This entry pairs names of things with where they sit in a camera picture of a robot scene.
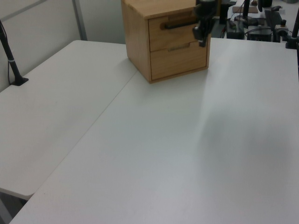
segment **wooden cabinet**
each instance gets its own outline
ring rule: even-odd
[[[127,55],[150,82],[208,68],[210,40],[199,47],[195,0],[122,0]]]

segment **gray floor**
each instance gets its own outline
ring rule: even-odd
[[[24,203],[22,199],[0,193],[0,224],[9,224]]]
[[[220,34],[221,34],[221,31],[224,27],[225,27],[225,25],[224,24],[219,24],[219,20],[217,20],[214,27],[213,27],[212,33],[211,33],[212,37],[219,38]]]

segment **wooden box top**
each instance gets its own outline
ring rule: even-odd
[[[196,0],[122,0],[122,2],[144,19],[190,12],[196,4]]]

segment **white table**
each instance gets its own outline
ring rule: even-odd
[[[135,74],[11,224],[297,223],[298,114],[295,50],[212,39],[206,71]]]
[[[120,44],[75,41],[0,93],[0,192],[29,199],[137,69]]]
[[[243,4],[244,0],[237,0],[236,5],[234,6],[241,6]],[[282,6],[282,9],[279,10],[280,16],[283,20],[286,20],[286,25],[289,28],[290,31],[293,31],[298,8],[299,8],[299,2],[289,4],[282,0],[273,0],[272,1],[272,7],[274,6]],[[248,13],[248,16],[253,18],[265,18],[265,10],[270,10],[270,8],[263,8],[263,11],[258,11],[257,14],[255,13]],[[228,18],[230,18],[233,15],[233,7],[228,8]]]

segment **drawer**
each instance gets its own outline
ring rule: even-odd
[[[196,41],[192,28],[196,17],[192,11],[149,20],[150,51],[168,49],[183,43]]]
[[[151,52],[152,80],[206,67],[206,55],[198,41]]]

